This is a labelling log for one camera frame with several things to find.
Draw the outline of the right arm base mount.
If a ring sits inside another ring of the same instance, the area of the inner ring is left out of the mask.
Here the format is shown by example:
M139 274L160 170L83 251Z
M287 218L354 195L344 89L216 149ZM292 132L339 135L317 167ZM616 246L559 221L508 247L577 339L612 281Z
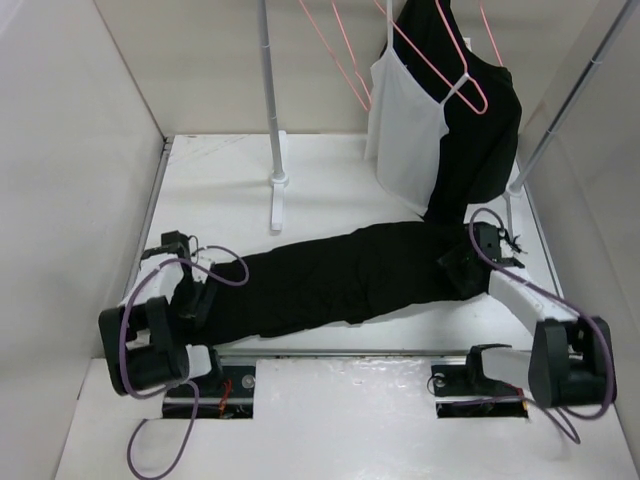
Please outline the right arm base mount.
M437 399L438 419L464 418L529 418L522 401L524 392L484 373L482 354L487 350L506 348L505 344L473 346L463 363L438 360L431 363L428 391Z

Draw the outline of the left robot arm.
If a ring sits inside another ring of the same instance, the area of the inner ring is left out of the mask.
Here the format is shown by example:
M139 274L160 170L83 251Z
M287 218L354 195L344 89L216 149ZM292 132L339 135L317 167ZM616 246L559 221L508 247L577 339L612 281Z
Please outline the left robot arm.
M132 290L118 306L100 313L100 336L117 394L129 393L121 364L136 392L188 380L199 395L210 397L223 387L217 352L187 338L204 325L217 293L211 281L194 278L192 268L182 262L190 258L187 235L162 234L158 247L143 252Z

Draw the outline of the pink wire hanger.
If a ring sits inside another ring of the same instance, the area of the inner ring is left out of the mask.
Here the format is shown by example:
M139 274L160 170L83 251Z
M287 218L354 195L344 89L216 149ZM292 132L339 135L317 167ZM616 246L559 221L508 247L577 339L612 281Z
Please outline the pink wire hanger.
M344 45L344 59L342 59L337 51L333 48L331 42L328 40L327 35L324 33L318 21L315 19L313 13L311 12L308 2L299 0L298 4L301 7L304 15L310 22L311 27L318 36L321 44L324 46L330 58L334 62L336 68L346 81L349 89L355 95L357 102L365 112L369 112L372 106L371 89L360 68L358 57L342 18L338 2L329 1L328 4L330 5L331 14L335 21L336 28L338 29L338 32L340 34L342 44Z

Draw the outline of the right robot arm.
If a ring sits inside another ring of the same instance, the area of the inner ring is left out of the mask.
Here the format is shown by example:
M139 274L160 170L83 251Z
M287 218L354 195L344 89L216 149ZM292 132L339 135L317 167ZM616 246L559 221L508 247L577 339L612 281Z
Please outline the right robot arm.
M506 397L530 393L543 408L609 406L617 396L610 328L600 317L581 313L537 285L516 256L507 232L486 223L472 226L474 238L438 261L462 293L483 286L506 307L532 343L517 349L505 343L474 345L462 364L432 368L439 397Z

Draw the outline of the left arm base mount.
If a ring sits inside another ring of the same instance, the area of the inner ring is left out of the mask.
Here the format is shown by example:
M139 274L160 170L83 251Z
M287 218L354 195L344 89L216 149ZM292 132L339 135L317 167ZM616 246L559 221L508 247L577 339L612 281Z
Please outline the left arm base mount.
M254 414L256 360L220 356L209 349L212 370L194 379L199 388L197 419L245 420ZM194 393L188 385L170 390L162 402L163 419L189 419Z

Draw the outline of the black trousers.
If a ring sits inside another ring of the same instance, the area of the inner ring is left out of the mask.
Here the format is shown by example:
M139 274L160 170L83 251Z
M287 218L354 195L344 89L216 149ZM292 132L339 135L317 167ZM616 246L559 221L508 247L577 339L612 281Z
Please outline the black trousers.
M216 274L249 281L218 286L206 323L187 338L210 346L273 338L360 324L414 304L468 300L437 260L469 242L465 225L383 223L218 264Z

